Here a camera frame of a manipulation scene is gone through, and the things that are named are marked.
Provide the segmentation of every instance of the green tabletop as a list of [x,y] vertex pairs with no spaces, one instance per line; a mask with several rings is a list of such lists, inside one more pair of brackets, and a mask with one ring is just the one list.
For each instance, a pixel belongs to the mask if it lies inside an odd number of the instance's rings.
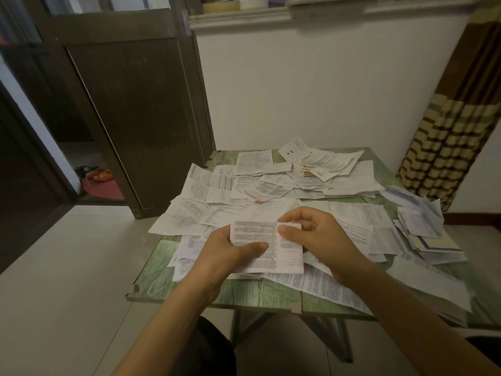
[[[372,160],[374,162],[374,176],[383,186],[400,184],[392,172],[381,162],[370,148],[335,148],[329,149],[339,153],[350,153],[363,150],[361,161]],[[212,171],[219,164],[235,164],[240,151],[215,151],[207,162],[208,170]],[[273,161],[284,162],[284,158],[274,150]],[[396,205],[383,198],[350,197],[335,199],[320,199],[336,202],[366,202],[382,204],[392,219],[397,219]],[[143,270],[134,282],[133,292],[127,294],[127,300],[140,302],[162,303],[175,286],[172,282],[174,268],[167,268],[174,254],[181,236],[163,236]],[[408,248],[410,244],[404,239]],[[386,255],[386,263],[379,263],[383,269],[387,269],[393,262],[392,255]],[[467,286],[475,292],[472,300],[473,313],[467,317],[468,327],[501,329],[501,295],[482,276],[478,275],[469,262],[439,265],[441,271],[454,275],[463,280]],[[310,294],[288,288],[270,280],[226,280],[222,284],[219,297],[213,303],[213,307],[248,309],[271,312],[290,312],[292,302],[301,302],[303,314],[344,317],[349,319],[374,320],[350,307],[321,299]]]

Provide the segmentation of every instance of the person's right hand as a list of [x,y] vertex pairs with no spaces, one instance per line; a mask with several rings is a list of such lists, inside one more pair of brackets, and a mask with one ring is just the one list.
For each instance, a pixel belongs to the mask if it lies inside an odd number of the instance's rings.
[[334,278],[341,284],[348,282],[357,271],[374,265],[358,250],[330,213],[316,208],[300,207],[289,211],[278,221],[301,223],[302,230],[280,226],[280,235],[304,246],[329,267]]

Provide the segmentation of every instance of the striped curtain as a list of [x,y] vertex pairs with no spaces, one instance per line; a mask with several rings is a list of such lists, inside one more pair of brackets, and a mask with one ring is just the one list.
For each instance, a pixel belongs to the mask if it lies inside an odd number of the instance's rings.
[[491,0],[468,22],[397,177],[447,211],[500,118],[501,1]]

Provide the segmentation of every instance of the ledge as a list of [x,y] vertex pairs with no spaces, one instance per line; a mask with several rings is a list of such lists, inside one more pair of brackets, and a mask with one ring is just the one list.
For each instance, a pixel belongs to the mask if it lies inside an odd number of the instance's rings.
[[472,7],[480,0],[353,0],[288,7],[243,10],[191,16],[189,26],[194,31],[232,26],[283,24],[293,21],[353,18],[357,16]]

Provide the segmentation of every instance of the pile of papers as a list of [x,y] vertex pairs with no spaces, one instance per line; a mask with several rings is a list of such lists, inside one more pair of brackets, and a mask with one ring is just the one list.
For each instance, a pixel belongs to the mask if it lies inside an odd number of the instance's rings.
[[394,224],[429,264],[468,260],[443,228],[440,199],[430,202],[397,186],[389,186],[381,195],[400,206],[397,209],[398,220]]
[[[370,314],[360,298],[335,281],[325,264],[278,234],[282,223],[277,219],[306,205],[333,214],[373,262],[385,262],[386,255],[399,259],[394,260],[389,274],[424,292],[421,299],[438,300],[439,313],[446,311],[450,318],[454,309],[467,310],[469,294],[457,294],[464,291],[461,282],[430,265],[466,259],[443,231],[439,201],[429,202],[397,187],[385,190],[374,178],[373,162],[360,161],[363,151],[334,153],[310,148],[295,138],[279,153],[285,162],[273,163],[272,151],[263,150],[241,152],[235,165],[217,165],[212,172],[191,165],[181,194],[149,230],[182,236],[168,264],[174,267],[173,281],[190,271],[212,231],[230,225],[230,241],[235,246],[258,241],[269,245],[258,259],[235,269],[230,279],[265,278]],[[375,198],[379,193],[401,206],[399,220],[392,221],[378,204],[315,200],[355,195]],[[426,261],[410,253],[407,240]],[[429,272],[434,272],[433,285],[424,282]],[[441,277],[448,281],[439,285]]]

